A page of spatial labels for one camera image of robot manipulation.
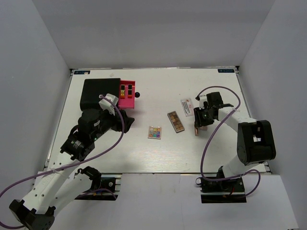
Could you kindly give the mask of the rose gold lipstick tube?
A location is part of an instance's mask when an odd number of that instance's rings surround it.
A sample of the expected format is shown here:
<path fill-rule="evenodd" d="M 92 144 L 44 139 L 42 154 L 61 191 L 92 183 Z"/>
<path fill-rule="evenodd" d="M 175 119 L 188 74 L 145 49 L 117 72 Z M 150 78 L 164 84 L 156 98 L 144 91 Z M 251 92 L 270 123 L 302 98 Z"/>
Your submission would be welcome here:
<path fill-rule="evenodd" d="M 195 136 L 199 135 L 199 129 L 197 127 L 194 128 L 194 134 L 195 134 Z"/>

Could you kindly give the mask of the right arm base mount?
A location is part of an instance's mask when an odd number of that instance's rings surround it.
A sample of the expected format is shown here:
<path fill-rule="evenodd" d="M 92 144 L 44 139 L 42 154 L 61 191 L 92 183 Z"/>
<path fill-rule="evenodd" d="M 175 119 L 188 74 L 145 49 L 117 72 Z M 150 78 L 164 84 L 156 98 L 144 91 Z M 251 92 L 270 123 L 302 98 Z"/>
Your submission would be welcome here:
<path fill-rule="evenodd" d="M 228 181 L 207 181 L 202 177 L 195 180 L 201 189 L 202 204 L 246 203 L 245 187 L 242 178 Z"/>

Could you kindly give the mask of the pink black makeup drawer organizer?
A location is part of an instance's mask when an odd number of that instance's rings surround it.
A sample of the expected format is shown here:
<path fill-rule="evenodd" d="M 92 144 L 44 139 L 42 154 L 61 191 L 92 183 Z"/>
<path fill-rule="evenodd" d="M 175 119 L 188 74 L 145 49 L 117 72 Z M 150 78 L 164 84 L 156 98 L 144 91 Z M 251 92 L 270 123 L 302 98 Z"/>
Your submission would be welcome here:
<path fill-rule="evenodd" d="M 120 99 L 120 86 L 125 85 L 125 99 Z M 112 94 L 118 97 L 117 106 L 119 109 L 133 109 L 135 99 L 140 97 L 140 93 L 135 89 L 134 80 L 122 80 L 120 78 L 106 79 L 86 79 L 80 99 L 80 109 L 97 109 L 99 95 Z"/>

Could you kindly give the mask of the mirrored pink eyeshadow palette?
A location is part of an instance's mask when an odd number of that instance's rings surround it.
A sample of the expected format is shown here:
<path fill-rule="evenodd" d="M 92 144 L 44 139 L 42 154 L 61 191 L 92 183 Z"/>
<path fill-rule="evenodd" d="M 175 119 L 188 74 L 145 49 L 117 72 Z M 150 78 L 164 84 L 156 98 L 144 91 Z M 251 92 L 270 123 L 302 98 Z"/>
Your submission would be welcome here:
<path fill-rule="evenodd" d="M 207 126 L 202 126 L 202 127 L 199 127 L 199 130 L 208 130 L 208 127 Z"/>

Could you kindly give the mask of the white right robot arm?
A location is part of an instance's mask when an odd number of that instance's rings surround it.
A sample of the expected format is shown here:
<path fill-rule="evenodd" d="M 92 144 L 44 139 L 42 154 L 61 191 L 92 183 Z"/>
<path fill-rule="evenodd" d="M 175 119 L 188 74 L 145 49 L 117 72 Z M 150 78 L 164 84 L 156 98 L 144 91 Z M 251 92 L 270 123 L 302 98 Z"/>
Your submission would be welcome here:
<path fill-rule="evenodd" d="M 203 163 L 209 144 L 218 129 L 226 124 L 237 133 L 236 156 L 220 167 L 215 178 L 220 190 L 228 191 L 233 187 L 234 179 L 253 172 L 254 167 L 259 164 L 275 159 L 276 148 L 269 121 L 253 119 L 238 107 L 224 103 L 219 92 L 198 95 L 196 100 L 199 106 L 194 108 L 195 130 L 219 121 L 205 145 L 201 157 L 201 174 L 204 174 Z"/>

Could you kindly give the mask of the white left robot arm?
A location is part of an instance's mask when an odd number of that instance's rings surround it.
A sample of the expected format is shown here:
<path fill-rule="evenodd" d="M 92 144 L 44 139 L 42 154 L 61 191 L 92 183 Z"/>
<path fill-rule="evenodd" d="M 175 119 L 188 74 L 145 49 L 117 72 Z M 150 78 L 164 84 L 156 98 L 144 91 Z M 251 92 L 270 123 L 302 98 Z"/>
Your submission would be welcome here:
<path fill-rule="evenodd" d="M 125 134 L 134 120 L 118 108 L 113 112 L 107 109 L 84 110 L 61 146 L 53 168 L 40 173 L 41 180 L 21 200 L 11 202 L 9 209 L 22 226 L 29 230 L 48 230 L 56 214 L 81 192 L 88 189 L 97 191 L 101 187 L 101 173 L 90 166 L 80 169 L 80 176 L 66 188 L 63 184 L 78 166 L 94 159 L 88 155 L 102 135 L 110 129 Z"/>

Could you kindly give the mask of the clear false eyelash box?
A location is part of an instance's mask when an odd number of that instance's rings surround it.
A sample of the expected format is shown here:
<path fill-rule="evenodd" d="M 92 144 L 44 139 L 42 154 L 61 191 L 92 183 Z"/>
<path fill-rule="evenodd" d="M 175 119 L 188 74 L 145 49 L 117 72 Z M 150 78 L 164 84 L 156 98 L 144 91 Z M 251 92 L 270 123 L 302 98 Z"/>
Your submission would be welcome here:
<path fill-rule="evenodd" d="M 194 116 L 194 105 L 191 98 L 181 99 L 180 103 L 186 117 Z"/>

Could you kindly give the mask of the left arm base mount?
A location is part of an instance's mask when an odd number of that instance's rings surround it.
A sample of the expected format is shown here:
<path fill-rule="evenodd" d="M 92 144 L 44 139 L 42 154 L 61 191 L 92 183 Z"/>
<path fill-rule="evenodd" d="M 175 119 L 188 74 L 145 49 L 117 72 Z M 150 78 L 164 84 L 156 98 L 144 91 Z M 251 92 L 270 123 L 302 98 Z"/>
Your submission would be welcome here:
<path fill-rule="evenodd" d="M 120 174 L 103 174 L 98 189 L 87 190 L 77 196 L 75 200 L 115 201 L 119 195 L 120 186 Z"/>

